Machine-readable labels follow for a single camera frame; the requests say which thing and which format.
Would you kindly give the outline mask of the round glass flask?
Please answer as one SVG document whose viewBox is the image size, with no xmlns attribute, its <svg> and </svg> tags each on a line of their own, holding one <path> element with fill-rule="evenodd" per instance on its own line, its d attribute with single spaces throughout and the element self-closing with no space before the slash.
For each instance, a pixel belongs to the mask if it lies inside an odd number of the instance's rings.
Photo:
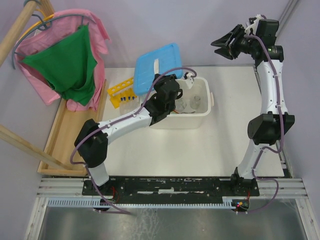
<svg viewBox="0 0 320 240">
<path fill-rule="evenodd" d="M 182 113 L 187 107 L 187 102 L 183 98 L 177 99 L 175 101 L 175 111 L 179 114 Z"/>
</svg>

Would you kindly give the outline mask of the white plastic bin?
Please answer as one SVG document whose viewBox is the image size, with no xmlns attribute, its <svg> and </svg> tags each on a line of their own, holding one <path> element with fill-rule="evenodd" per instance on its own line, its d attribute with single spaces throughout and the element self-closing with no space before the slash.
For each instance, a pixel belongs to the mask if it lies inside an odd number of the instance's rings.
<svg viewBox="0 0 320 240">
<path fill-rule="evenodd" d="M 194 79 L 194 85 L 191 89 L 186 87 L 183 79 L 178 79 L 180 88 L 183 90 L 181 98 L 186 100 L 186 109 L 176 114 L 173 111 L 163 120 L 155 123 L 151 126 L 153 129 L 163 130 L 189 130 L 197 129 L 201 126 L 205 118 L 211 112 L 211 108 L 214 105 L 213 95 L 210 92 L 208 81 L 203 77 L 197 77 Z M 190 107 L 190 100 L 193 96 L 200 96 L 201 103 L 197 110 Z"/>
</svg>

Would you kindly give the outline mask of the small glass bottle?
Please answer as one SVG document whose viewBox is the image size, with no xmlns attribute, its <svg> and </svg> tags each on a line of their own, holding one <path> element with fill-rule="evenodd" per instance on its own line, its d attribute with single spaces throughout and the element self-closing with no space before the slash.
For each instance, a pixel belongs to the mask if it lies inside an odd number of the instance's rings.
<svg viewBox="0 0 320 240">
<path fill-rule="evenodd" d="M 191 99 L 190 99 L 189 104 L 190 104 L 190 107 L 193 110 L 197 110 L 200 107 L 200 104 L 201 104 L 201 97 L 198 96 L 198 95 L 192 96 Z"/>
</svg>

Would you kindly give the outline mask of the yellow test tube rack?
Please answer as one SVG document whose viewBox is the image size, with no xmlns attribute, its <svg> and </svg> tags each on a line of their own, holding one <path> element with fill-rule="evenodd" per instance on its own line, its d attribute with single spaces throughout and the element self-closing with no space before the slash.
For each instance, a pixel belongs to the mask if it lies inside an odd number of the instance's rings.
<svg viewBox="0 0 320 240">
<path fill-rule="evenodd" d="M 135 99 L 137 98 L 137 95 L 133 90 L 133 83 L 134 78 L 131 77 L 115 86 L 110 87 L 107 90 L 107 93 L 110 97 L 109 100 L 115 109 L 117 109 L 122 103 L 121 98 L 124 98 L 124 102 L 130 101 L 128 100 L 128 97 L 135 97 Z"/>
</svg>

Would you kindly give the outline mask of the blue plastic tray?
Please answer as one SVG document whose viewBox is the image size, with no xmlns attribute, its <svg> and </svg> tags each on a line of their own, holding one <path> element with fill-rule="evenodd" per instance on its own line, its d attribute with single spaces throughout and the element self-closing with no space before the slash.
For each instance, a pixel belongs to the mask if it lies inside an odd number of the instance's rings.
<svg viewBox="0 0 320 240">
<path fill-rule="evenodd" d="M 179 46 L 170 43 L 147 52 L 136 60 L 133 75 L 133 91 L 137 96 L 146 94 L 155 79 L 155 74 L 163 74 L 182 66 Z"/>
</svg>

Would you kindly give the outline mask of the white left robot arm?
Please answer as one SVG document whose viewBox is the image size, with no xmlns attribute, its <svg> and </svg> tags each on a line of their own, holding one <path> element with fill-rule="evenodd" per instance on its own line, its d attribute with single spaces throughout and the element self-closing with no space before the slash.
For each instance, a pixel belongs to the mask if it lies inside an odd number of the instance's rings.
<svg viewBox="0 0 320 240">
<path fill-rule="evenodd" d="M 118 118 L 101 122 L 87 120 L 74 142 L 72 155 L 79 153 L 82 157 L 81 164 L 99 195 L 106 195 L 111 189 L 110 177 L 104 164 L 109 144 L 137 129 L 159 123 L 176 109 L 176 100 L 183 96 L 183 90 L 174 71 L 186 70 L 186 82 L 197 77 L 197 72 L 190 67 L 171 68 L 162 74 L 157 72 L 158 61 L 154 61 L 153 67 L 154 80 L 149 90 L 155 90 L 154 94 L 148 91 L 140 107 Z"/>
</svg>

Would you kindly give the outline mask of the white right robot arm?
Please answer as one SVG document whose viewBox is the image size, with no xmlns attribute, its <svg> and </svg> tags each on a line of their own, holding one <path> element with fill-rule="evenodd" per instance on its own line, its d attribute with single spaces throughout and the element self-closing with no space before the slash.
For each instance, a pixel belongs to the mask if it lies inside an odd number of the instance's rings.
<svg viewBox="0 0 320 240">
<path fill-rule="evenodd" d="M 260 114 L 248 123 L 248 148 L 244 158 L 230 177 L 229 189 L 236 196 L 255 188 L 256 168 L 263 154 L 279 154 L 284 136 L 295 123 L 295 116 L 286 107 L 282 72 L 284 50 L 276 45 L 279 21 L 258 14 L 245 26 L 238 24 L 223 37 L 213 41 L 215 53 L 234 60 L 241 53 L 250 55 L 259 76 Z"/>
</svg>

